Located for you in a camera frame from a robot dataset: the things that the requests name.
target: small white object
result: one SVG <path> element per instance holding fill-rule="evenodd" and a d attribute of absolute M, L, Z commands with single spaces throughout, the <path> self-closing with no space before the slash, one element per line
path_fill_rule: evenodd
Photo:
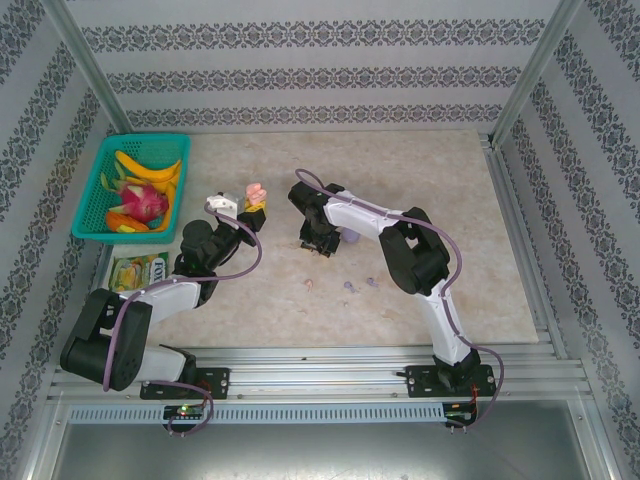
<path fill-rule="evenodd" d="M 222 215 L 231 217 L 234 220 L 238 218 L 238 200 L 232 194 L 212 195 L 207 197 L 207 203 L 209 204 L 209 208 Z"/>

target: aluminum frame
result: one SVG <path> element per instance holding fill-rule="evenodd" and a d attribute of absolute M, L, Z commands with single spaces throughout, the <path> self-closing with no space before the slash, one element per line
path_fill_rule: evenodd
<path fill-rule="evenodd" d="M 547 27 L 542 32 L 533 54 L 529 58 L 522 75 L 509 95 L 507 103 L 500 112 L 496 126 L 493 129 L 493 145 L 502 145 L 509 135 L 511 126 L 518 118 L 520 110 L 529 98 L 533 86 L 538 82 L 544 67 L 553 56 L 553 51 L 560 43 L 560 39 L 567 30 L 582 0 L 560 0 Z"/>
<path fill-rule="evenodd" d="M 502 158 L 488 138 L 480 136 L 496 196 L 505 220 L 516 263 L 537 327 L 534 345 L 491 345 L 505 362 L 505 381 L 499 401 L 564 400 L 567 402 L 583 457 L 592 479 L 620 477 L 613 452 L 596 408 L 591 386 L 580 360 L 569 359 L 551 314 L 524 220 L 504 172 Z M 102 284 L 111 248 L 103 249 L 93 287 Z M 336 348 L 187 348 L 203 367 L 224 366 L 232 371 L 225 408 L 287 408 L 291 406 L 437 405 L 448 399 L 410 399 L 405 380 L 395 375 L 406 365 L 432 364 L 430 346 Z M 496 362 L 483 360 L 497 369 Z M 23 479 L 48 479 L 54 472 L 64 433 L 74 409 L 103 406 L 125 412 L 141 405 L 179 404 L 139 398 L 139 386 L 122 392 L 102 392 L 100 385 L 56 369 L 44 415 L 26 461 Z"/>
<path fill-rule="evenodd" d="M 118 133 L 131 133 L 133 126 L 118 96 L 100 68 L 91 47 L 76 24 L 65 0 L 42 0 L 42 6 L 71 51 L 78 67 Z"/>

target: dragon fruit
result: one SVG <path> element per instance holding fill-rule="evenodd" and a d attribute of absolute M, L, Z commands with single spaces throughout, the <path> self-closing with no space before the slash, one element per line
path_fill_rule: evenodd
<path fill-rule="evenodd" d="M 113 180 L 115 189 L 109 187 L 106 176 L 101 176 L 102 186 L 120 195 L 122 205 L 109 209 L 113 213 L 129 215 L 131 218 L 149 223 L 169 209 L 167 197 L 158 193 L 153 185 L 136 185 L 124 180 Z"/>

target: snack package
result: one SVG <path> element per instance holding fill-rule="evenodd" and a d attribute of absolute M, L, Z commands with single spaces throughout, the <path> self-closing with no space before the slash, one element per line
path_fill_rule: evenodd
<path fill-rule="evenodd" d="M 169 252 L 143 257 L 115 258 L 109 277 L 109 290 L 124 292 L 147 287 L 167 277 Z"/>

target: floral border pattern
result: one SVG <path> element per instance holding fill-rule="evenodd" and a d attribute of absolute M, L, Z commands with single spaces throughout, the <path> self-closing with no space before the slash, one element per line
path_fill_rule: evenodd
<path fill-rule="evenodd" d="M 620 369 L 615 363 L 607 337 L 602 333 L 598 313 L 593 308 L 593 300 L 580 265 L 575 260 L 573 247 L 567 236 L 564 222 L 560 218 L 551 188 L 542 171 L 540 160 L 531 142 L 531 137 L 521 118 L 515 122 L 511 135 L 518 148 L 520 161 L 525 168 L 535 202 L 547 229 L 549 241 L 555 250 L 556 261 L 562 273 L 569 298 L 574 306 L 577 322 L 583 332 L 585 346 L 591 355 L 602 391 L 606 394 L 607 405 L 612 419 L 617 424 L 618 436 L 625 445 L 632 471 L 640 476 L 640 425 L 638 416 L 632 411 L 630 396 L 625 392 L 625 384 L 620 380 Z"/>
<path fill-rule="evenodd" d="M 594 252 L 600 259 L 604 276 L 614 293 L 616 305 L 622 311 L 621 317 L 627 322 L 627 332 L 634 339 L 633 346 L 640 349 L 640 288 L 633 283 L 635 279 L 629 273 L 629 264 L 621 256 L 622 250 L 618 247 L 616 237 L 610 232 L 607 215 L 600 206 L 587 171 L 582 166 L 558 108 L 542 80 L 535 86 L 530 98 L 557 155 L 558 164 L 565 175 Z"/>
<path fill-rule="evenodd" d="M 88 89 L 38 201 L 38 209 L 33 215 L 33 221 L 29 224 L 29 233 L 25 235 L 24 244 L 18 251 L 18 258 L 13 262 L 15 268 L 9 273 L 7 284 L 2 291 L 2 298 L 0 298 L 0 360 L 6 358 L 5 350 L 13 340 L 13 331 L 22 315 L 27 294 L 33 286 L 32 281 L 40 266 L 41 255 L 49 241 L 62 201 L 99 109 L 98 99 L 93 91 Z"/>
<path fill-rule="evenodd" d="M 38 0 L 15 0 L 0 21 L 0 85 L 4 85 L 13 66 L 22 56 L 44 18 L 44 9 Z"/>
<path fill-rule="evenodd" d="M 80 265 L 85 247 L 83 240 L 69 235 L 69 240 L 62 254 L 62 261 L 55 276 L 47 306 L 42 313 L 35 342 L 29 351 L 29 360 L 25 364 L 25 372 L 20 378 L 20 389 L 16 392 L 16 400 L 9 407 L 8 420 L 4 424 L 4 434 L 0 437 L 0 478 L 13 478 L 29 427 L 29 420 L 35 411 L 40 387 L 42 387 L 47 363 L 51 359 L 51 350 L 58 335 L 60 323 L 73 287 L 73 280 Z"/>
<path fill-rule="evenodd" d="M 638 148 L 631 142 L 626 127 L 616 115 L 573 35 L 567 33 L 554 54 L 640 222 Z"/>
<path fill-rule="evenodd" d="M 343 20 L 84 27 L 95 53 L 222 48 L 382 45 L 533 45 L 545 22 L 525 20 Z"/>
<path fill-rule="evenodd" d="M 13 130 L 13 136 L 0 157 L 0 223 L 11 207 L 11 199 L 22 183 L 25 168 L 42 140 L 53 111 L 65 91 L 76 64 L 67 47 L 61 42 L 29 99 L 24 114 Z"/>
<path fill-rule="evenodd" d="M 501 105 L 338 105 L 129 110 L 134 128 L 200 125 L 493 122 Z"/>
<path fill-rule="evenodd" d="M 327 88 L 510 88 L 519 67 L 279 68 L 108 74 L 117 94 Z"/>
<path fill-rule="evenodd" d="M 628 0 L 588 0 L 589 10 L 627 62 L 631 76 L 640 81 L 640 15 Z"/>

